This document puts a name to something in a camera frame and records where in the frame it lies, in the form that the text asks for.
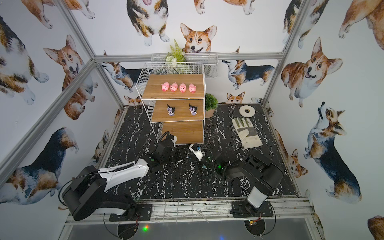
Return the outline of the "black purple kuromi figure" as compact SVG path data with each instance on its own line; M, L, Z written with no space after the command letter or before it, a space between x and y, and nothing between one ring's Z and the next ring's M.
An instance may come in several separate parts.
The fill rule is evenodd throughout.
M192 106L191 104L189 104L189 110L191 112L191 115L193 116L197 115L197 109L198 109L197 106Z
M175 115L175 110L176 110L175 107L171 107L170 105L167 105L167 111L169 116L173 117Z

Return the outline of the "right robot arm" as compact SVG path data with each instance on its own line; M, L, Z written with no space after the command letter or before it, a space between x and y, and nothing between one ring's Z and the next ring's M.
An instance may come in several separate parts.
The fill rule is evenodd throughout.
M230 182L236 178L247 178L251 192L246 198L246 206L251 210L259 209L273 195L284 176L284 171L277 164L258 151L252 151L244 158L224 161L220 154L214 155L205 145L196 147L191 144L189 150L201 167L210 169L220 180Z

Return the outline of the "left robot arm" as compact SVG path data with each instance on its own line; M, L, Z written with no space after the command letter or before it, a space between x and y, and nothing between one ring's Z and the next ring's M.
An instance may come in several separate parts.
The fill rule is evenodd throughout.
M109 189L155 173L174 160L177 137L165 132L156 148L123 165L96 169L84 168L62 193L62 199L75 221L93 214L111 214L111 220L148 219L151 205L138 205L129 194L110 194Z

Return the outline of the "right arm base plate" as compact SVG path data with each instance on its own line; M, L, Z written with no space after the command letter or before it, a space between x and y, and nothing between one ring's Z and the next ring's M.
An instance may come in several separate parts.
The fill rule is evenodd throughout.
M234 218L258 218L273 217L275 214L269 201L264 201L260 207L252 206L247 200L243 202L231 202L230 214Z

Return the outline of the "pink pig toy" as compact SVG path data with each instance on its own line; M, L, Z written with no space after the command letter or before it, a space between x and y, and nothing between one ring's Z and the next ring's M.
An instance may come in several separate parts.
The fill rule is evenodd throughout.
M178 84L173 83L172 85L170 85L170 90L171 92L176 92L178 90Z
M189 85L189 92L190 93L195 93L196 90L197 90L197 86L195 86L194 84Z
M170 84L168 82L165 82L165 83L161 84L161 86L162 86L162 91L163 92L168 91L169 88L170 88Z
M184 83L181 83L179 85L179 90L180 90L181 93L185 93L186 90L187 90L187 86Z

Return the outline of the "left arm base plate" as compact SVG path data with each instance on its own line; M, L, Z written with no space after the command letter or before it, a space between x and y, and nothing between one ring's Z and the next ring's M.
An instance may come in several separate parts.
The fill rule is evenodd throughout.
M149 221L151 219L153 210L152 204L139 204L135 207L130 207L122 215L111 214L110 222L136 222L136 221Z

